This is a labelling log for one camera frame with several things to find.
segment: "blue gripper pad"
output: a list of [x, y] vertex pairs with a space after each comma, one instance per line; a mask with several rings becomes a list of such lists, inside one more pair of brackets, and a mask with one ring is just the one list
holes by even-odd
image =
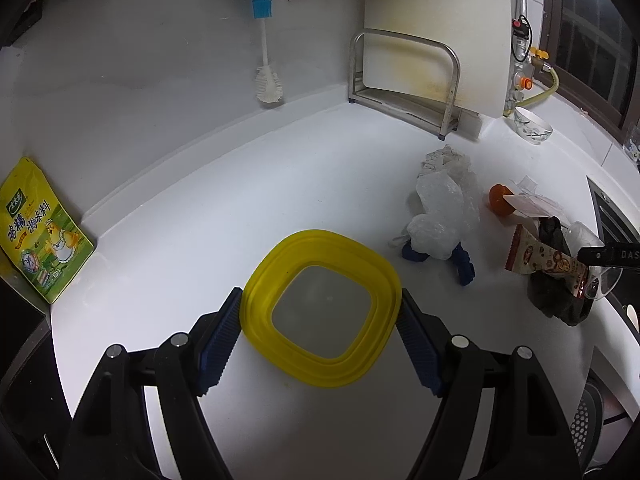
[[203, 395], [210, 387], [220, 382], [222, 372], [240, 335], [241, 299], [242, 289], [234, 288], [220, 310], [215, 313], [214, 322], [207, 330], [210, 337], [204, 343], [198, 357], [196, 384], [199, 395]]
[[420, 383], [430, 389], [433, 395], [440, 397], [444, 392], [440, 357], [418, 320], [417, 316], [421, 313], [413, 312], [416, 308], [411, 308], [403, 291], [396, 328], [414, 365], [415, 372], [418, 374]]

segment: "black handle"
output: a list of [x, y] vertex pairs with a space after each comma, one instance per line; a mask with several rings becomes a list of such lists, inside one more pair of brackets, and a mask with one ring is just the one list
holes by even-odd
[[604, 247], [583, 247], [578, 261], [588, 266], [640, 269], [640, 244], [611, 243]]

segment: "crumpled plastic wrap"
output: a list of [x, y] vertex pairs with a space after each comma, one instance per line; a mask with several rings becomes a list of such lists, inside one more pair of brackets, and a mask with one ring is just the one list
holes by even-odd
[[447, 260], [478, 225], [480, 190], [470, 165], [449, 145], [427, 154], [415, 186], [424, 213], [407, 226], [414, 251]]

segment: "yellow rim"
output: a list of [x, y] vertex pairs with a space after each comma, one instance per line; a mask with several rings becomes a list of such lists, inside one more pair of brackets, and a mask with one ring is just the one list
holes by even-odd
[[[339, 272], [371, 296], [362, 329], [344, 354], [334, 359], [300, 348], [271, 321], [284, 290], [309, 266]], [[254, 347], [286, 373], [313, 386], [334, 388], [356, 381], [371, 368], [393, 330], [401, 296], [400, 279], [382, 256], [336, 233], [301, 231], [275, 246], [249, 278], [242, 293], [240, 323]]]

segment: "yellow seasoning bag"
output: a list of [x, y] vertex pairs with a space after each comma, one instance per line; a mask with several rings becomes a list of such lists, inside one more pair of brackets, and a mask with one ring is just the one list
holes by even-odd
[[49, 303], [94, 252], [44, 174], [26, 157], [0, 187], [0, 247]]

